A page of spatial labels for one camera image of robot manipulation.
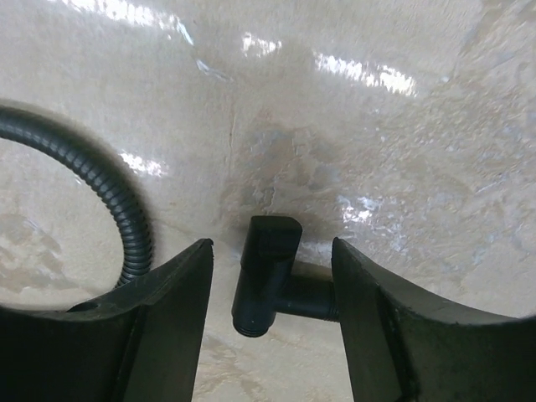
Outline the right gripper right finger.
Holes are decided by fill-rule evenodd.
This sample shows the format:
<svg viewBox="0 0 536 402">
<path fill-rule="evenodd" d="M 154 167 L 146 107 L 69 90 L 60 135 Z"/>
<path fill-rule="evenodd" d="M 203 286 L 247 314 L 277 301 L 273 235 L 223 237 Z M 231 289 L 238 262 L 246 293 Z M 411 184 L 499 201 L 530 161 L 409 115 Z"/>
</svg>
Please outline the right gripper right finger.
<svg viewBox="0 0 536 402">
<path fill-rule="evenodd" d="M 534 400 L 533 317 L 437 296 L 341 239 L 332 278 L 355 400 Z"/>
</svg>

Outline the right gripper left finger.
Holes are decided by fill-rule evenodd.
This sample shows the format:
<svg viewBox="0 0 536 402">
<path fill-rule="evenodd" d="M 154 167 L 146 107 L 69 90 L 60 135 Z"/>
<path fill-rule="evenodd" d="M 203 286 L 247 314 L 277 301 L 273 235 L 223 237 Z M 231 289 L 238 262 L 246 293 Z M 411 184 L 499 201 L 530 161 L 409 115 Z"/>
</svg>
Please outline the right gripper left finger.
<svg viewBox="0 0 536 402">
<path fill-rule="evenodd" d="M 213 269 L 203 239 L 69 310 L 3 307 L 2 400 L 191 400 Z"/>
</svg>

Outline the black T-shaped fitting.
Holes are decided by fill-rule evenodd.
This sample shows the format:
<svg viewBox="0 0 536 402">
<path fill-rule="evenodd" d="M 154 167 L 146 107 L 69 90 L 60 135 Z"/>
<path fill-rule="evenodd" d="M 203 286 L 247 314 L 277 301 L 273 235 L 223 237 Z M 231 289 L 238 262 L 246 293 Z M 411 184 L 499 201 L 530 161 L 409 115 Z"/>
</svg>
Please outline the black T-shaped fitting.
<svg viewBox="0 0 536 402">
<path fill-rule="evenodd" d="M 265 335 L 278 313 L 339 321 L 333 282 L 292 273 L 301 237 L 302 226 L 291 217 L 251 218 L 231 310 L 239 334 Z"/>
</svg>

